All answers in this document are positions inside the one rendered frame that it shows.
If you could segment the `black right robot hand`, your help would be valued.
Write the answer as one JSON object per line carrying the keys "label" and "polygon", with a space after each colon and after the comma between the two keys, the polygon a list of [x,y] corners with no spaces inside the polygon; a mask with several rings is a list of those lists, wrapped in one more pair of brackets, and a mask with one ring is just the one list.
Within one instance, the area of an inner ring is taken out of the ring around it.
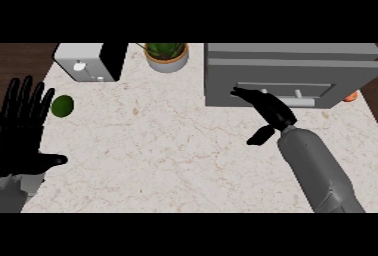
{"label": "black right robot hand", "polygon": [[261,146],[276,130],[283,131],[296,123],[295,115],[284,103],[270,93],[234,87],[230,94],[252,105],[267,122],[267,125],[256,130],[246,140],[247,145]]}

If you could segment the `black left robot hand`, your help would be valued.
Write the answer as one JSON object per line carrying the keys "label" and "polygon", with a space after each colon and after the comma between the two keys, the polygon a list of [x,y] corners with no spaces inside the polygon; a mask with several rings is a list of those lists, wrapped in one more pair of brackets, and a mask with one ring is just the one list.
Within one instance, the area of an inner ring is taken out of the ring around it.
{"label": "black left robot hand", "polygon": [[39,152],[47,112],[54,89],[32,85],[32,76],[13,78],[0,109],[0,177],[38,175],[67,163],[67,157]]}

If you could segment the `potted green plant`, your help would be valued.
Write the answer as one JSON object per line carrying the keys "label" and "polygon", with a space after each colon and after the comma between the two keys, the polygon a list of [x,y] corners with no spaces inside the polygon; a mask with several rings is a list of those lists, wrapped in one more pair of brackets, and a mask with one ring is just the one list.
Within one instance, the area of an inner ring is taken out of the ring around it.
{"label": "potted green plant", "polygon": [[185,43],[138,43],[147,64],[159,73],[177,72],[188,60],[188,45]]}

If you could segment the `grey drawer front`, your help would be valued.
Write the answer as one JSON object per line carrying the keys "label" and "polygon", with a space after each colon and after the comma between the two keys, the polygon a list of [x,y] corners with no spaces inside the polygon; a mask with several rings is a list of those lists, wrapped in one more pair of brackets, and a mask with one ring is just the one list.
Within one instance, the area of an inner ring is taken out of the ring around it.
{"label": "grey drawer front", "polygon": [[209,58],[205,105],[246,107],[233,87],[268,92],[289,107],[330,109],[378,77],[378,61]]}

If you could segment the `white and black appliance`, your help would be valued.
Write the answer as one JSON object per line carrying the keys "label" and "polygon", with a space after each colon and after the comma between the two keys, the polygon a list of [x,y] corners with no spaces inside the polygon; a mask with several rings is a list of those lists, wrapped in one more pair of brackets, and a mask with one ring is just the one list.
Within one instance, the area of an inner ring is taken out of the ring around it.
{"label": "white and black appliance", "polygon": [[53,60],[76,82],[116,82],[126,43],[60,43]]}

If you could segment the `grey drawer cabinet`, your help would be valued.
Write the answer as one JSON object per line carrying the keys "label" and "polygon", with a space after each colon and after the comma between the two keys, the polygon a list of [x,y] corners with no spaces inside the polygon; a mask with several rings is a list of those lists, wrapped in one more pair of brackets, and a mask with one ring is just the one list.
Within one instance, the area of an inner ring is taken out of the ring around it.
{"label": "grey drawer cabinet", "polygon": [[378,61],[372,43],[206,43],[203,66],[215,59]]}

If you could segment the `green avocado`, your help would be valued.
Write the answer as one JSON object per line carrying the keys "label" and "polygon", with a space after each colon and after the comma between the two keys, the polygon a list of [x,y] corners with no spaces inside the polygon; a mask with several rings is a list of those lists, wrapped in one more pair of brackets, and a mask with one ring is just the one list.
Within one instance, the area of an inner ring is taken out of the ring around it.
{"label": "green avocado", "polygon": [[73,111],[73,100],[67,95],[60,95],[51,104],[51,113],[56,117],[66,117]]}

